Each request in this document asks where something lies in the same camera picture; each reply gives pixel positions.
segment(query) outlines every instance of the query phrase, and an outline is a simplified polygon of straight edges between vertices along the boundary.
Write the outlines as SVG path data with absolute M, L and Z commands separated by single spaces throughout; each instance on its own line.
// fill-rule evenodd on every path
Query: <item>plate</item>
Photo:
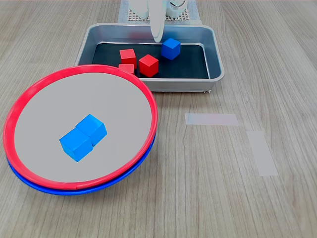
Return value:
M 86 115 L 102 121 L 107 136 L 76 162 L 59 139 Z M 136 76 L 106 65 L 53 73 L 27 89 L 3 130 L 10 165 L 29 182 L 58 190 L 105 184 L 135 165 L 154 140 L 158 109 Z

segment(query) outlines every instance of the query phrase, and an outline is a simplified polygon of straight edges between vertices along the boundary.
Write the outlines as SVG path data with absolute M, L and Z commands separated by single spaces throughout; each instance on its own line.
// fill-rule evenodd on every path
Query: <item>white tape strip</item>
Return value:
M 187 125 L 239 125 L 235 114 L 186 113 L 185 120 Z
M 277 169 L 262 131 L 247 131 L 260 176 L 278 176 Z

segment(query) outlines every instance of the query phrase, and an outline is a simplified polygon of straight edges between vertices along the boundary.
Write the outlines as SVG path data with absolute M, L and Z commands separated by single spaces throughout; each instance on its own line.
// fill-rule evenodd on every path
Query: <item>cube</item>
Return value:
M 151 55 L 146 55 L 139 60 L 140 73 L 144 74 L 146 77 L 153 77 L 159 72 L 158 59 Z
M 131 63 L 134 65 L 134 69 L 137 68 L 137 57 L 135 56 L 133 49 L 121 50 L 121 63 Z
M 91 139 L 76 128 L 63 136 L 59 141 L 64 152 L 76 162 L 83 159 L 93 150 Z
M 91 114 L 79 122 L 76 128 L 91 139 L 93 146 L 97 145 L 107 135 L 105 125 Z
M 119 64 L 119 69 L 134 74 L 134 65 L 132 63 L 121 63 Z
M 162 44 L 162 56 L 169 60 L 175 59 L 180 54 L 180 42 L 169 38 Z

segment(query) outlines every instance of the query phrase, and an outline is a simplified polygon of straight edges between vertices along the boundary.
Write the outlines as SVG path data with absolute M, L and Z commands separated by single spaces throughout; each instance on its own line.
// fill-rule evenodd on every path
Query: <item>metal tray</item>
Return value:
M 118 66 L 119 50 L 134 48 L 137 60 L 150 54 L 159 59 L 159 73 L 146 78 L 136 71 L 153 92 L 205 92 L 224 76 L 214 31 L 203 25 L 165 25 L 162 42 L 181 42 L 181 54 L 174 60 L 160 55 L 149 25 L 99 23 L 89 27 L 75 65 Z

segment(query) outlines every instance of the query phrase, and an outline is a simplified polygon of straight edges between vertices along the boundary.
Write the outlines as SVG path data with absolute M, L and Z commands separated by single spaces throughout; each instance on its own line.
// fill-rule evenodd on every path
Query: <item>blue plate rim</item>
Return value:
M 151 143 L 151 145 L 149 146 L 149 148 L 147 149 L 147 151 L 145 152 L 145 154 L 141 157 L 141 159 L 138 160 L 138 162 L 136 162 L 131 168 L 129 168 L 126 172 L 124 172 L 123 174 L 121 174 L 120 176 L 116 177 L 115 179 L 103 183 L 101 185 L 95 186 L 95 187 L 90 187 L 87 189 L 82 189 L 82 190 L 58 190 L 58 189 L 52 189 L 52 188 L 47 188 L 47 187 L 43 187 L 40 185 L 37 185 L 31 181 L 28 181 L 26 178 L 24 178 L 22 175 L 20 175 L 15 169 L 14 167 L 10 164 L 9 160 L 8 163 L 12 169 L 12 171 L 15 173 L 15 175 L 21 180 L 23 181 L 25 184 L 29 185 L 30 187 L 44 192 L 44 193 L 48 193 L 48 194 L 53 194 L 53 195 L 60 195 L 60 196 L 75 196 L 75 195 L 83 195 L 83 194 L 88 194 L 88 193 L 92 193 L 92 192 L 97 192 L 99 190 L 105 189 L 107 187 L 110 187 L 112 185 L 114 185 L 115 183 L 123 180 L 124 178 L 126 178 L 127 176 L 129 176 L 132 172 L 134 172 L 141 164 L 142 162 L 146 159 L 146 157 L 148 156 L 148 154 L 150 153 L 154 142 L 155 142 L 155 138 L 156 135 L 154 136 L 154 139 Z

